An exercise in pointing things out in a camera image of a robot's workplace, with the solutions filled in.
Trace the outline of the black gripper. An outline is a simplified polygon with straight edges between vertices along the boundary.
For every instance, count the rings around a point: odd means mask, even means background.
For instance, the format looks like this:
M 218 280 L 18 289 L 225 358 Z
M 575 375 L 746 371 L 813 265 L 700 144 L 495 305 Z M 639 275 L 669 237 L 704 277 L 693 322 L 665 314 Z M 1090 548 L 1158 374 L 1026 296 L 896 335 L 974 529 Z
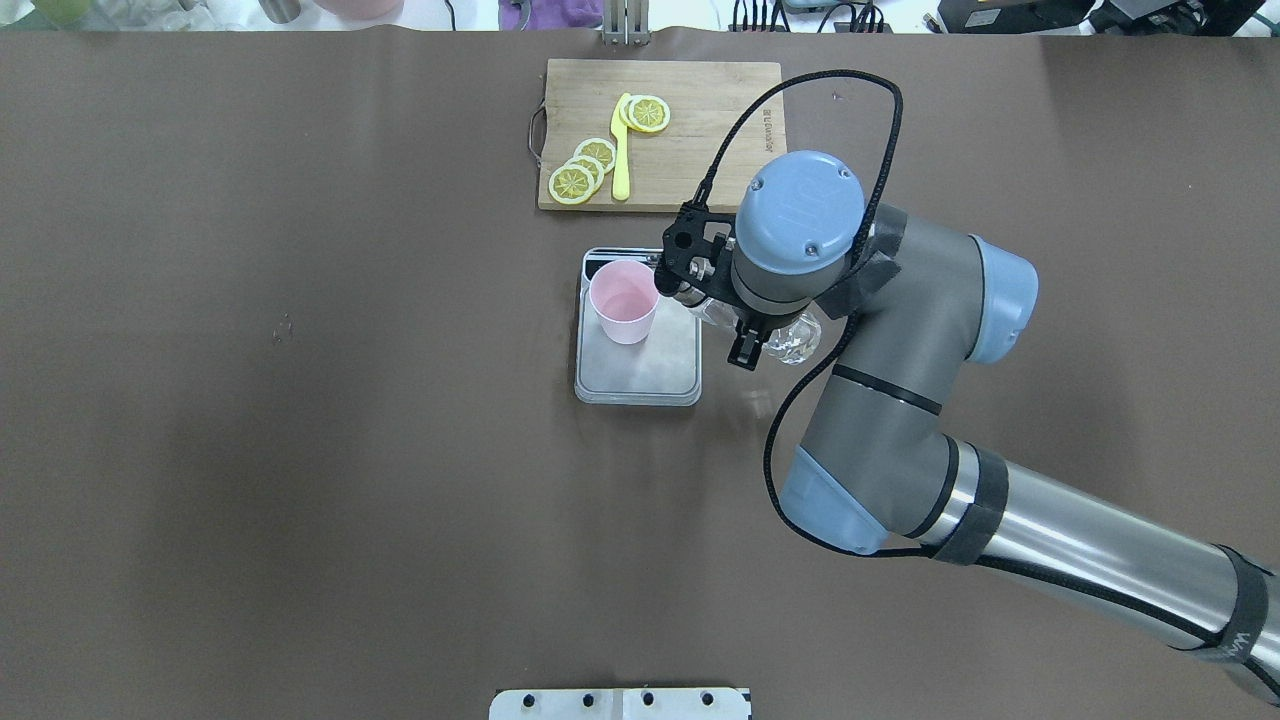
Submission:
M 712 211 L 699 202 L 684 202 L 662 234 L 662 252 L 655 268 L 655 288 L 669 299 L 699 301 L 709 297 L 737 301 L 733 288 L 736 215 Z M 745 372 L 756 370 L 771 328 L 758 313 L 735 313 L 733 342 L 727 363 Z

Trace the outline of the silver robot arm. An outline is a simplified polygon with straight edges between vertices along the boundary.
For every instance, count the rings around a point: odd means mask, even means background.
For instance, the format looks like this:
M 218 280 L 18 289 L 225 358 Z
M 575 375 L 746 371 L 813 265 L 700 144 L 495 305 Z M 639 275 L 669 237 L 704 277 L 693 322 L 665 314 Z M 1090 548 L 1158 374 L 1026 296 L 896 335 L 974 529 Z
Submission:
M 966 364 L 1027 328 L 1036 268 L 977 234 L 865 197 L 850 168 L 795 151 L 713 211 L 704 179 L 662 236 L 660 293 L 736 322 L 731 364 L 818 307 L 845 327 L 781 402 L 765 492 L 796 536 L 860 559 L 1010 577 L 1115 616 L 1277 705 L 1277 574 L 946 433 Z

